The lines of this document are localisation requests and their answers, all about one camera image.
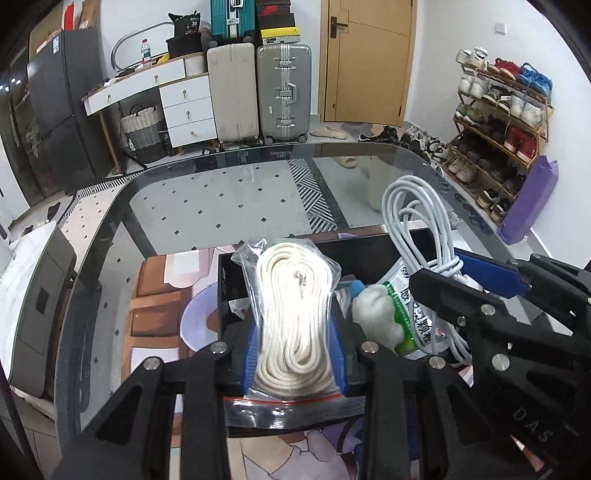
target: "beige suitcase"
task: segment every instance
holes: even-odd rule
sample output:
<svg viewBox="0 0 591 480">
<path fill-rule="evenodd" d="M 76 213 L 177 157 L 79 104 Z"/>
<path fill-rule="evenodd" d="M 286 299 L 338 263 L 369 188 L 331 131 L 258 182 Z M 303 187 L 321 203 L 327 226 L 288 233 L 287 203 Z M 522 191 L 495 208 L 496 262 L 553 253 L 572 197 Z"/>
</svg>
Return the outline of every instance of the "beige suitcase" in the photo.
<svg viewBox="0 0 591 480">
<path fill-rule="evenodd" d="M 239 142 L 258 137 L 255 47 L 242 43 L 210 48 L 207 66 L 219 140 Z"/>
</svg>

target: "white dresser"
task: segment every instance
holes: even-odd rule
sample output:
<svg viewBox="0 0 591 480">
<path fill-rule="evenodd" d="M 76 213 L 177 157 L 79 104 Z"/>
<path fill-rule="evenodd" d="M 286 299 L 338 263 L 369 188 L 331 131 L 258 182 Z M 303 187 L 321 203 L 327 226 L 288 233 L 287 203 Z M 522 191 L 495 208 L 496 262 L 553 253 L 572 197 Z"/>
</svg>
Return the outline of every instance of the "white dresser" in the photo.
<svg viewBox="0 0 591 480">
<path fill-rule="evenodd" d="M 217 138 L 207 73 L 160 87 L 173 147 Z"/>
</svg>

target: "wooden door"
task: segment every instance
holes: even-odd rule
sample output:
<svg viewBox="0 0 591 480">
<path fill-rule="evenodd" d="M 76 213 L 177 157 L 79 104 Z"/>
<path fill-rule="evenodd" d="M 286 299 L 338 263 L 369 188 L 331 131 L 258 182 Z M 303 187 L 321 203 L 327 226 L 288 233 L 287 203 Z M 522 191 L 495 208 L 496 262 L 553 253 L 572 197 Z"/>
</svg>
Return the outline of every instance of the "wooden door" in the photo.
<svg viewBox="0 0 591 480">
<path fill-rule="evenodd" d="M 399 124 L 414 43 L 413 0 L 329 0 L 327 20 L 324 120 Z"/>
</svg>

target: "purple folded mat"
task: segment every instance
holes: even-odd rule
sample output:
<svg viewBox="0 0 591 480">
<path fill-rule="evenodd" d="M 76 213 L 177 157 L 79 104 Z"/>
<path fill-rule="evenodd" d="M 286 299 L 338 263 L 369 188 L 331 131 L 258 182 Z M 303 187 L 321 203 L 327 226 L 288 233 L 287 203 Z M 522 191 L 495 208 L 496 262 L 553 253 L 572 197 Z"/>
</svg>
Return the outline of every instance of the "purple folded mat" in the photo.
<svg viewBox="0 0 591 480">
<path fill-rule="evenodd" d="M 498 234 L 507 244 L 516 244 L 530 231 L 558 182 L 558 162 L 545 155 L 534 160 L 523 187 L 499 227 Z"/>
</svg>

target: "glass tabletop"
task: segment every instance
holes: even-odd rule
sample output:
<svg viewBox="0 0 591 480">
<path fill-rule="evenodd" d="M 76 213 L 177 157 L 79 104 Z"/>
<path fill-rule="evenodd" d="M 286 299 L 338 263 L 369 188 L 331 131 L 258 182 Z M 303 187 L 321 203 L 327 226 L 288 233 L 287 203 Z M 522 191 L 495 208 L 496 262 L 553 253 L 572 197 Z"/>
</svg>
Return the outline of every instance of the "glass tabletop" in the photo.
<svg viewBox="0 0 591 480">
<path fill-rule="evenodd" d="M 249 239 L 384 233 L 382 194 L 407 174 L 438 191 L 469 249 L 500 261 L 511 257 L 453 185 L 421 157 L 393 145 L 234 150 L 151 168 L 129 181 L 92 241 L 63 323 L 55 390 L 61 445 L 88 425 L 154 349 L 177 359 L 216 339 L 214 328 L 184 328 L 182 317 L 197 295 L 216 308 L 219 254 Z M 172 257 L 180 252 L 189 254 Z M 169 257 L 144 263 L 160 255 Z M 200 269 L 205 273 L 195 275 Z M 143 282 L 143 275 L 159 276 L 159 285 Z M 515 302 L 508 307 L 519 320 L 537 315 Z M 148 331 L 134 333 L 134 309 L 140 308 L 149 310 Z M 163 316 L 174 324 L 164 325 Z"/>
</svg>

